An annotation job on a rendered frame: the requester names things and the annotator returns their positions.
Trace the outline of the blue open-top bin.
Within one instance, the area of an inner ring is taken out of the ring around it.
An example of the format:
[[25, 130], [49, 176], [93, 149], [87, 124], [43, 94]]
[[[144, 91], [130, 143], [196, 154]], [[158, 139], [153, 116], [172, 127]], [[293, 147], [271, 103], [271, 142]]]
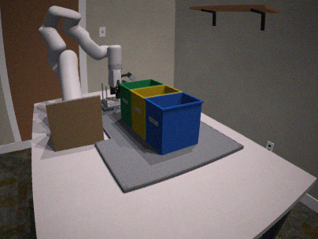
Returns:
[[144, 101], [146, 142], [161, 155], [198, 143], [204, 101], [184, 92], [147, 97]]

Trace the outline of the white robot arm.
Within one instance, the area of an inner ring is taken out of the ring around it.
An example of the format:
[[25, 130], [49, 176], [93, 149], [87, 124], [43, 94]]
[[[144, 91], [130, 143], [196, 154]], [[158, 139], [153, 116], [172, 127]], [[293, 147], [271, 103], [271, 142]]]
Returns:
[[[71, 9], [51, 6], [46, 14], [39, 35], [48, 47], [47, 60], [55, 75], [60, 79], [62, 101], [83, 97], [78, 72], [78, 57], [72, 50], [66, 50], [66, 44], [56, 28], [65, 18], [62, 31], [75, 40], [82, 50], [99, 61], [108, 57], [108, 69], [121, 68], [121, 46], [98, 46], [89, 36], [88, 31], [78, 25], [81, 15]], [[66, 19], [67, 18], [67, 19]]]

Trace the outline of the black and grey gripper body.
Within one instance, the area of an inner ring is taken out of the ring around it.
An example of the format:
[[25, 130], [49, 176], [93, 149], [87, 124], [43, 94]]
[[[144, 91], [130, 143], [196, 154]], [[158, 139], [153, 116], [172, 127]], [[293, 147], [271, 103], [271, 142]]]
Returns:
[[120, 73], [120, 69], [115, 69], [115, 70], [109, 70], [109, 85], [114, 88], [116, 86], [118, 86], [117, 84], [117, 80], [120, 81], [121, 83], [121, 73]]

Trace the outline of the green open bin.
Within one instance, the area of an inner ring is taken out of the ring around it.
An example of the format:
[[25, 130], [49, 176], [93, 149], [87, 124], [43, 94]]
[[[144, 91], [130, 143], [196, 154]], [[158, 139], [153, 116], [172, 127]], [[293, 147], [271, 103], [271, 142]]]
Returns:
[[131, 125], [131, 92], [130, 90], [140, 89], [151, 86], [165, 85], [153, 79], [139, 80], [128, 83], [119, 83], [120, 85], [120, 109], [121, 119], [132, 128]]

